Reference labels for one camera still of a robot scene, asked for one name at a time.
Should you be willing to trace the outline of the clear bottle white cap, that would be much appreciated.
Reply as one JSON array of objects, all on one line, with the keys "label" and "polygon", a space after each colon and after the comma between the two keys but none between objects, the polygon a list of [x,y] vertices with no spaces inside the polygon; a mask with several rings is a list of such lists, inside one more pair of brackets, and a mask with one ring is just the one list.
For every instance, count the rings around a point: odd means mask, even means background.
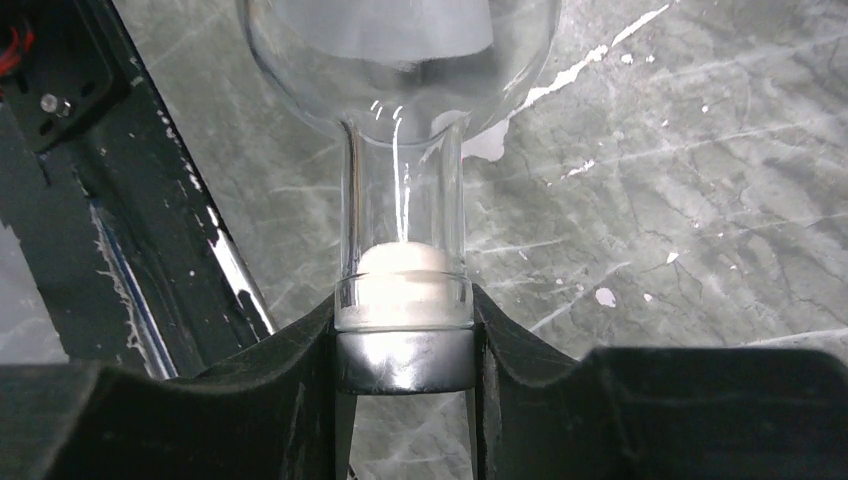
[{"label": "clear bottle white cap", "polygon": [[288,107],[344,138],[338,389],[471,389],[462,145],[529,92],[560,3],[241,1],[237,11]]}]

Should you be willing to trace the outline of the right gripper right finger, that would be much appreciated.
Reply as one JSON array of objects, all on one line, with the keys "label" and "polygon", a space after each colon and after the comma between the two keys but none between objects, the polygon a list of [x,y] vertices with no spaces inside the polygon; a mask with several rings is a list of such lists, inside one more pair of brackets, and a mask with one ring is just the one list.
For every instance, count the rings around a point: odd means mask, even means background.
[{"label": "right gripper right finger", "polygon": [[478,479],[843,479],[847,368],[797,348],[573,359],[475,287]]}]

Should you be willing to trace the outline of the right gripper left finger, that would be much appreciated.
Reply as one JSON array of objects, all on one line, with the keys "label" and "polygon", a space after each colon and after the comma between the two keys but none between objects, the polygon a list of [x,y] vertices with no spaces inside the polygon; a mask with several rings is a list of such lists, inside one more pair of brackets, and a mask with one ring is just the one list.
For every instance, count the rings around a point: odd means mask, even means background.
[{"label": "right gripper left finger", "polygon": [[100,362],[1,369],[5,479],[345,479],[334,302],[190,378]]}]

